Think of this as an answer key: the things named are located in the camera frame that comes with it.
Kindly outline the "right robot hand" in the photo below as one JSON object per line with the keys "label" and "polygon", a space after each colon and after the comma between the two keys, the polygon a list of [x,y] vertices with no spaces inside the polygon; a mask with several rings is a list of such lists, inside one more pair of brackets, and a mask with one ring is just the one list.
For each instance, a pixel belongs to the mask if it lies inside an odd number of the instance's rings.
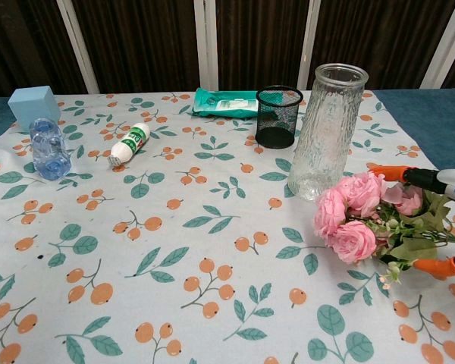
{"label": "right robot hand", "polygon": [[[446,196],[455,202],[455,169],[436,171],[409,166],[373,165],[369,170],[376,175],[384,175],[386,181],[420,187],[425,192]],[[415,268],[437,279],[455,276],[455,256],[446,260],[417,259]]]}

